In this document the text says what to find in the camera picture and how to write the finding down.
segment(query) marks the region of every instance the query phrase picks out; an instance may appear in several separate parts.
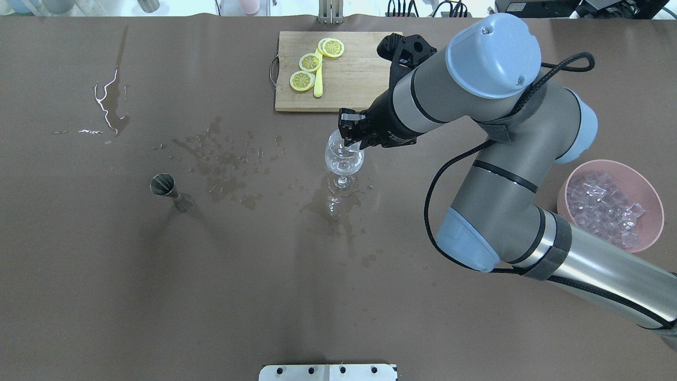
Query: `pink bowl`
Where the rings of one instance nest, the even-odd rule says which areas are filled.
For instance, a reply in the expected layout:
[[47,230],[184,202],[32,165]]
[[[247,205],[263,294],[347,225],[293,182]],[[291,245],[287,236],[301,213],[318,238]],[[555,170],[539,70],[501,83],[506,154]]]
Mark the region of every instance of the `pink bowl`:
[[665,223],[665,214],[663,213],[663,203],[651,186],[649,181],[636,170],[625,164],[612,160],[593,160],[579,165],[562,185],[557,197],[557,212],[560,216],[566,218],[572,224],[576,224],[569,211],[567,200],[567,188],[572,178],[585,175],[590,172],[607,172],[616,180],[618,188],[632,200],[642,204],[646,210],[643,216],[637,219],[635,227],[639,236],[639,243],[635,247],[626,249],[630,253],[641,252],[653,245],[663,232]]

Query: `water spill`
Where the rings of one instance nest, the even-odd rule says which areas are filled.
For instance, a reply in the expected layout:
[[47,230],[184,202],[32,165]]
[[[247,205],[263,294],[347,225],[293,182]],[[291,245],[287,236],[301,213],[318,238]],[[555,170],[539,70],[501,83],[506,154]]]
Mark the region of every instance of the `water spill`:
[[254,195],[245,196],[240,200],[240,203],[244,205],[245,208],[249,210],[254,210],[256,208],[256,202],[263,198],[261,193]]
[[[230,200],[242,204],[247,209],[255,209],[263,195],[244,192],[246,183],[242,179],[245,176],[249,178],[271,172],[271,168],[260,166],[263,147],[253,146],[255,134],[252,131],[246,132],[247,140],[239,142],[231,136],[221,135],[221,120],[221,117],[216,117],[204,133],[198,132],[190,137],[175,138],[171,143],[193,157],[194,167],[188,171],[198,172],[205,177],[206,192],[212,201]],[[231,143],[230,149],[224,147],[228,142]]]
[[[96,100],[99,107],[101,107],[101,110],[104,112],[104,120],[106,121],[106,125],[111,129],[111,131],[113,131],[115,136],[118,136],[118,134],[121,133],[125,127],[127,127],[130,120],[128,115],[123,115],[122,117],[117,115],[118,98],[120,98],[119,70],[123,60],[123,52],[125,51],[127,29],[129,29],[129,26],[126,26],[123,32],[123,39],[120,43],[120,49],[118,50],[118,59],[115,64],[113,79],[103,86],[103,95],[101,98],[99,98],[99,82],[97,81],[94,85],[94,99]],[[125,101],[127,101],[127,86],[124,86],[124,89]]]
[[326,185],[326,178],[320,179],[320,184],[316,188],[312,200],[301,207],[300,213],[306,211],[321,217],[325,222],[324,228],[316,226],[331,237],[345,236],[349,255],[354,258],[357,254],[355,248],[355,233],[350,221],[350,211],[354,207],[360,207],[362,203],[357,195],[346,197],[335,197]]

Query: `velcro strap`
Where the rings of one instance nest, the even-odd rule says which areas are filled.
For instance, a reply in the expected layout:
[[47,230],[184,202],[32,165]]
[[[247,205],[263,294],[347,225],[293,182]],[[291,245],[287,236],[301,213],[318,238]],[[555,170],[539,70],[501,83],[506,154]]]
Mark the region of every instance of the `velcro strap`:
[[475,122],[479,124],[479,127],[482,127],[490,140],[495,140],[497,142],[510,142],[510,129],[514,125],[520,124],[530,118],[536,112],[536,110],[538,110],[538,108],[543,103],[543,99],[546,97],[547,87],[547,85],[541,87],[527,101],[527,104],[525,104],[525,106],[520,111],[517,111],[513,115],[494,119],[493,121]]
[[545,281],[564,263],[571,249],[571,225],[564,218],[552,214],[555,221],[554,242],[548,251],[526,273],[525,277]]

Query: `metal plate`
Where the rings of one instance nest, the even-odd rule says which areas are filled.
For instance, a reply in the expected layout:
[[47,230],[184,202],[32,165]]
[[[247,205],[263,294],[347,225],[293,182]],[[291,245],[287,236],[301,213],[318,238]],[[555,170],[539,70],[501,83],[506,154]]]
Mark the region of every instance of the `metal plate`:
[[268,365],[259,381],[397,381],[394,364]]

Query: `yellow spoon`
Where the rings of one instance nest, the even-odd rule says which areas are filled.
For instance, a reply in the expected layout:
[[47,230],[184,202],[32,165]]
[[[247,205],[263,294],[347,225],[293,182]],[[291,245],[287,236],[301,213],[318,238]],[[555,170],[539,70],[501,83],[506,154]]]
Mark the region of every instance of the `yellow spoon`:
[[313,96],[315,98],[320,98],[324,92],[324,88],[322,86],[322,58],[324,57],[324,54],[320,51],[320,49],[315,49],[315,54],[320,57],[320,65],[318,66],[318,70],[315,72],[315,87],[313,87]]

